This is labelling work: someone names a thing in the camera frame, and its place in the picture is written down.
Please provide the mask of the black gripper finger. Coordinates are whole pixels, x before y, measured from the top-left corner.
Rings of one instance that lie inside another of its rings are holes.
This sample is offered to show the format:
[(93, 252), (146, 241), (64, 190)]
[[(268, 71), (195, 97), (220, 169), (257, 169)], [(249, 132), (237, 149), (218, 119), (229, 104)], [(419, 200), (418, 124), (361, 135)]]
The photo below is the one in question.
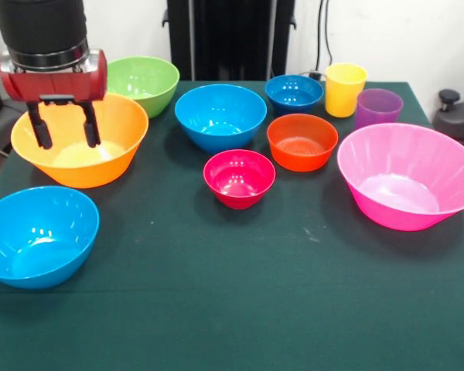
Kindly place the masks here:
[(39, 104), (37, 102), (27, 102), (26, 106), (38, 146), (44, 149), (52, 148), (53, 142), (47, 124), (40, 116)]
[(90, 101), (80, 102), (85, 116), (84, 133), (87, 143), (91, 148), (95, 148), (101, 143), (99, 131), (97, 128), (97, 119), (94, 111), (93, 104)]

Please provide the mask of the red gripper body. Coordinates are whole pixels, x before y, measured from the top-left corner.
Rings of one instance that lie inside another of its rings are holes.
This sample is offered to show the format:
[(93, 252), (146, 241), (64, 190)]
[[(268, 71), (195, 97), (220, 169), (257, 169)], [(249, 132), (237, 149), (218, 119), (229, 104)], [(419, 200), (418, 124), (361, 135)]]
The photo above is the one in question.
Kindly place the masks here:
[(102, 100), (107, 90), (107, 60), (101, 49), (92, 49), (80, 64), (81, 71), (19, 72), (7, 52), (0, 56), (0, 77), (6, 93), (22, 102), (70, 99)]

